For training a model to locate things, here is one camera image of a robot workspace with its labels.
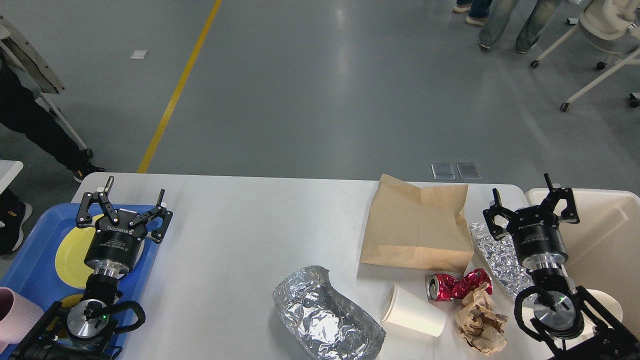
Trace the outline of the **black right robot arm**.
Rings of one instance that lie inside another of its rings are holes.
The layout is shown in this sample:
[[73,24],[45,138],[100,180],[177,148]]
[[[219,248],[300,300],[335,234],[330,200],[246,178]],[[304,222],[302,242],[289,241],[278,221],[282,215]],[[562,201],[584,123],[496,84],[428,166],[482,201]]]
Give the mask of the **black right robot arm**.
[[512,238],[518,264],[532,285],[515,298],[519,328],[544,342],[555,360],[637,360],[639,340],[582,285],[571,285],[563,266],[569,259],[560,223],[580,222],[574,192],[555,187],[548,173],[541,203],[510,210],[498,189],[483,211],[495,240]]

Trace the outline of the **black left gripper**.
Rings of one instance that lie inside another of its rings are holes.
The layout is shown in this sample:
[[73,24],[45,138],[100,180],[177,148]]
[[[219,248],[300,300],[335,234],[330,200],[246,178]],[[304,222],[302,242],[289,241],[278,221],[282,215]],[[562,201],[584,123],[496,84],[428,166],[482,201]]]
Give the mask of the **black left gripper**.
[[[163,203],[165,189],[160,189],[156,205],[143,214],[117,214],[108,195],[114,184],[114,176],[110,176],[103,190],[86,192],[78,208],[76,226],[90,227],[93,221],[89,214],[90,206],[98,204],[103,212],[95,224],[95,233],[87,251],[84,263],[94,272],[99,269],[110,269],[120,274],[130,273],[137,264],[144,247],[144,238],[151,237],[156,244],[165,238],[173,212]],[[162,219],[157,228],[151,230],[147,224],[154,219]]]

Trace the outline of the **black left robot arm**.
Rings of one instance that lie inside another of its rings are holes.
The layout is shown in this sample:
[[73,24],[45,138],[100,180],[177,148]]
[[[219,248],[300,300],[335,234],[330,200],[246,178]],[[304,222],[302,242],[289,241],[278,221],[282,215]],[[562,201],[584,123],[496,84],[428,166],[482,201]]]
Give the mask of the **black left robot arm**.
[[114,360],[146,321],[138,303],[173,212],[116,208],[105,187],[47,210],[1,280],[3,360]]

